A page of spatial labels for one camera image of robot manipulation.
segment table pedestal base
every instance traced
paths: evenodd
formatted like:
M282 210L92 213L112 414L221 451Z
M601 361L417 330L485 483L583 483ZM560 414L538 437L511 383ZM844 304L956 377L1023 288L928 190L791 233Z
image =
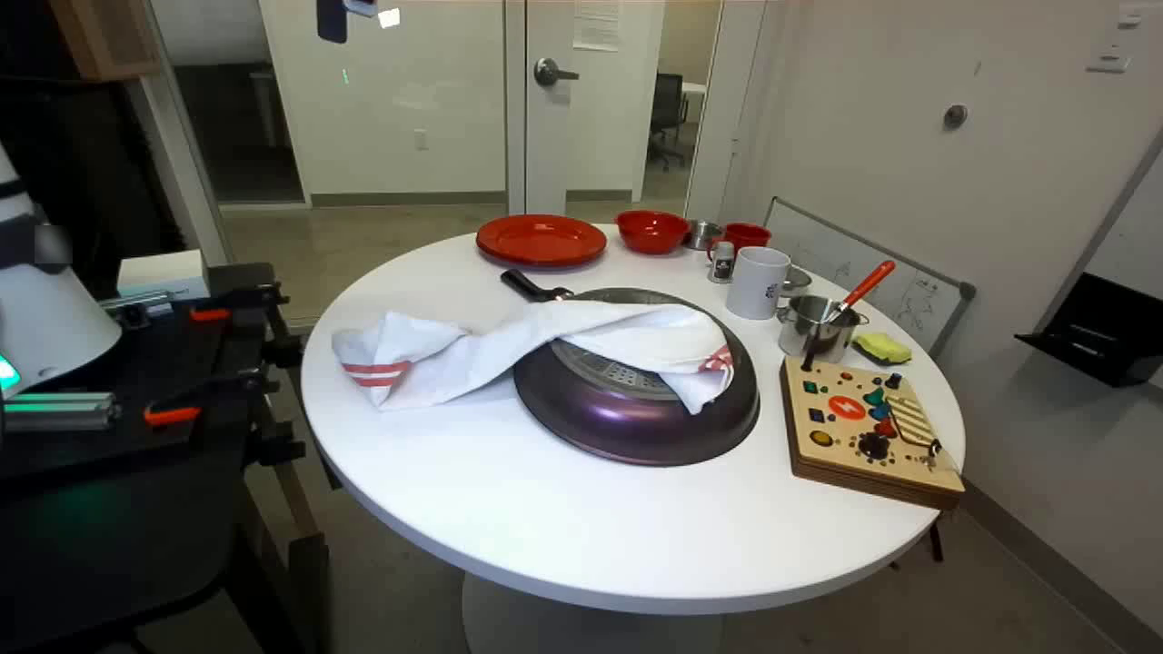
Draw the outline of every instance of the table pedestal base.
M466 573L463 617L471 654L715 654L722 617L606 614L509 591Z

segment red bowl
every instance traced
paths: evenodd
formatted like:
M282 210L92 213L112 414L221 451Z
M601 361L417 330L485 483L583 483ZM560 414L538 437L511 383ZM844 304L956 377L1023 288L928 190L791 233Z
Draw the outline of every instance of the red bowl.
M619 233L629 251L669 253L683 242L686 222L665 210L622 210Z
M727 222L722 224L722 239L739 246L766 246L772 242L772 229L757 224L757 222Z

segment pan handle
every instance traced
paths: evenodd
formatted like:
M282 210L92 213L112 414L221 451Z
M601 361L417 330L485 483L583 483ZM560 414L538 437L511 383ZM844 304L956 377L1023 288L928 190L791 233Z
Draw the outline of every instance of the pan handle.
M521 299L527 303L556 303L560 296L566 296L565 288L538 288L527 272L521 268L506 268L502 282L511 288Z

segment door handle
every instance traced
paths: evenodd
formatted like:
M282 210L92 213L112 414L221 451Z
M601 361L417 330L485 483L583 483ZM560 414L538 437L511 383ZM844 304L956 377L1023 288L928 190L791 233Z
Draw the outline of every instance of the door handle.
M583 80L574 69L560 69L553 60L538 60L536 62L536 80L540 84L540 87L553 87L553 84L560 84L560 80Z

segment cooking utensil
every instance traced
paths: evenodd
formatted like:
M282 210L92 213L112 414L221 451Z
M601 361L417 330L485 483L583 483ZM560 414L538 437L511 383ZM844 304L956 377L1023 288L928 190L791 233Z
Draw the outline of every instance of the cooking utensil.
M585 296L569 296L565 288L545 291L521 268L509 268L502 279L531 303L691 304L639 288L602 288ZM550 343L511 366L516 396L553 437L577 451L629 464L693 464L739 446L760 418L754 356L727 326L722 334L733 361L733 383L699 414L686 414L681 396L658 374L594 356L566 343Z
M878 282L884 282L884 278L891 278L899 268L899 263L878 263L854 291L848 291L848 299L838 303L838 304L829 304L829 315L823 320L823 324L829 324L829 320L835 320L838 314L848 314L854 303L863 303L865 296L871 296Z
M803 361L844 351L852 345L852 334L863 324L863 315L854 308L829 315L832 304L835 303L829 303L823 296L795 296L790 303L790 315L778 334L778 349L784 356L803 356Z

